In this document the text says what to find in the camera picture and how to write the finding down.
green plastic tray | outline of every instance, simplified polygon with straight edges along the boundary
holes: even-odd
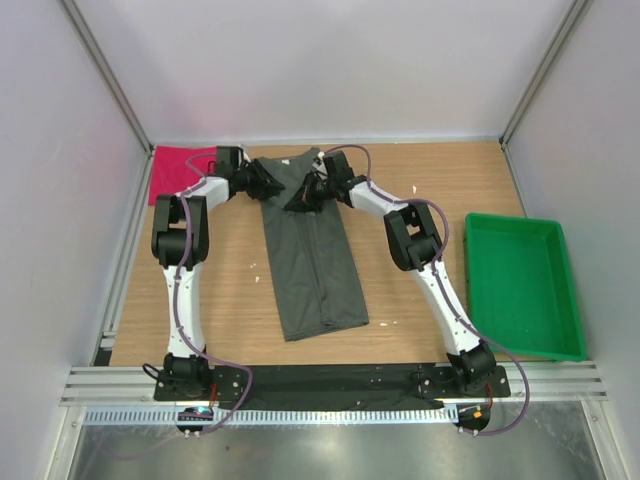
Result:
[[[465,242],[470,315],[481,333],[521,355],[586,358],[559,223],[471,213]]]

wooden table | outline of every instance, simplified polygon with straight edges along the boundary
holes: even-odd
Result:
[[[429,198],[446,212],[452,237],[445,262],[465,304],[465,216],[469,212],[522,215],[498,143],[375,144],[368,148],[373,156],[372,177],[381,188],[399,197]],[[249,154],[252,158],[281,157],[304,150],[301,146],[254,147]],[[366,171],[362,153],[348,150],[347,155],[356,174]],[[393,264],[382,222],[344,205],[340,211],[370,324],[285,342],[260,207],[240,194],[209,214],[211,247],[201,278],[200,303],[210,354],[252,365],[446,361],[433,314],[415,282]],[[166,353],[167,289],[151,255],[152,220],[150,207],[111,359],[114,366],[161,365]]]

gray fabric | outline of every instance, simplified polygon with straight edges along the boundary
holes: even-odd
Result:
[[[289,163],[259,158],[284,186],[262,202],[273,288],[285,340],[301,340],[369,323],[358,272],[334,200],[320,213],[283,207],[311,171],[318,149]]]

white wall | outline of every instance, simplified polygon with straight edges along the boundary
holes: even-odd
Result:
[[[527,213],[564,227],[628,459],[640,456],[639,24],[635,0],[594,2],[510,145]]]
[[[144,154],[57,2],[0,15],[0,476],[39,478],[95,346]]]
[[[497,138],[570,0],[79,0],[155,142]]]

pink cloth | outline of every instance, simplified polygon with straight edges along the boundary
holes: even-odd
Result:
[[[191,163],[203,173],[213,173],[216,162],[216,147],[178,148],[157,147],[151,170],[149,205],[156,204],[161,193],[178,193],[197,183],[198,174],[185,165],[194,155],[210,153],[206,157],[194,159]]]

